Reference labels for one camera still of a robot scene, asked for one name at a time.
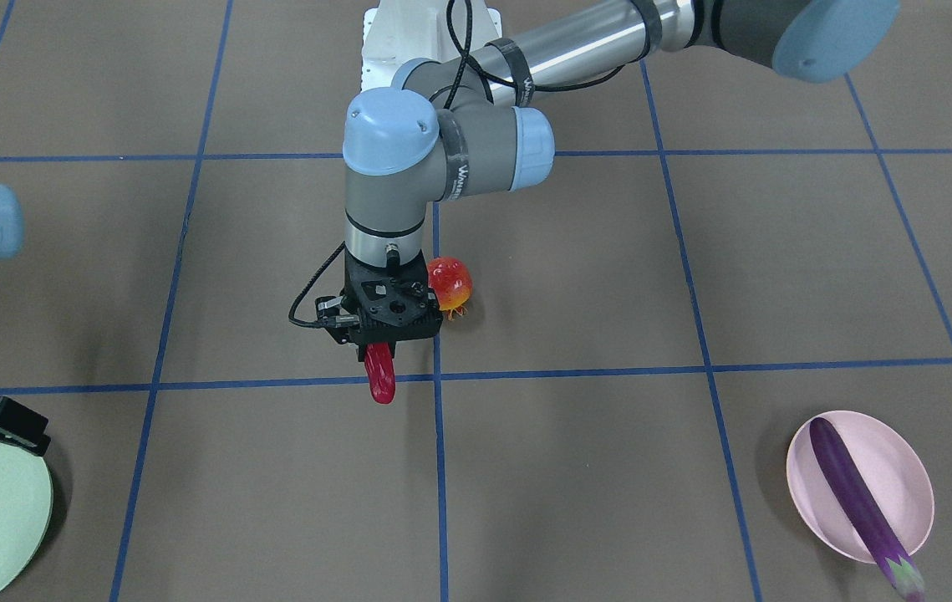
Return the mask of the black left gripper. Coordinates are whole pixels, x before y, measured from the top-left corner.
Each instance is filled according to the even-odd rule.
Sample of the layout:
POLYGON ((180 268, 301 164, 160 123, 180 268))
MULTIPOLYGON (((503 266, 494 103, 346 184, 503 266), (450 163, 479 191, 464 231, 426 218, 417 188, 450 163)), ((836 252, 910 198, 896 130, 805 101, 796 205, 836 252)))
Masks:
POLYGON ((359 347, 359 360, 365 347, 385 342, 395 352, 403 340, 433 339, 444 321, 435 291, 427 284, 427 262, 418 252, 411 262, 373 267, 343 252, 344 308, 357 314, 360 327, 350 331, 348 339, 335 342, 359 347))

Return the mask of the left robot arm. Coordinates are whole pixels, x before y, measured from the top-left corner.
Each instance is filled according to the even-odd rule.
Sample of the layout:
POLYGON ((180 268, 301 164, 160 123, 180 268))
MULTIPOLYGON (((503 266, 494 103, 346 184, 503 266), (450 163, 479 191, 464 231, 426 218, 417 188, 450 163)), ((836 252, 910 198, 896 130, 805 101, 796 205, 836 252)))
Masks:
POLYGON ((717 48, 785 79, 826 83, 888 34, 897 1, 602 1, 477 47, 446 24, 459 56, 412 58, 347 107, 344 286, 310 327, 359 361, 434 338, 445 295, 427 282, 426 207, 537 186, 556 153, 540 96, 605 83, 653 51, 717 48))

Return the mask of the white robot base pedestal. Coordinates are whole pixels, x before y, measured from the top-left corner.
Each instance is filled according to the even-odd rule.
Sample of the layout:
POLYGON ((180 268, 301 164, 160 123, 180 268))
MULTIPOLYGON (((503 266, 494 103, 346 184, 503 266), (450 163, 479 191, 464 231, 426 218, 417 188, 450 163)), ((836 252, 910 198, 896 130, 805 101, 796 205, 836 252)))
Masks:
POLYGON ((484 1, 380 1, 366 10, 361 19, 360 90, 387 87, 400 66, 412 59, 446 62, 459 57, 446 17, 452 17, 454 30, 464 41, 468 15, 473 47, 502 37, 500 14, 484 1))

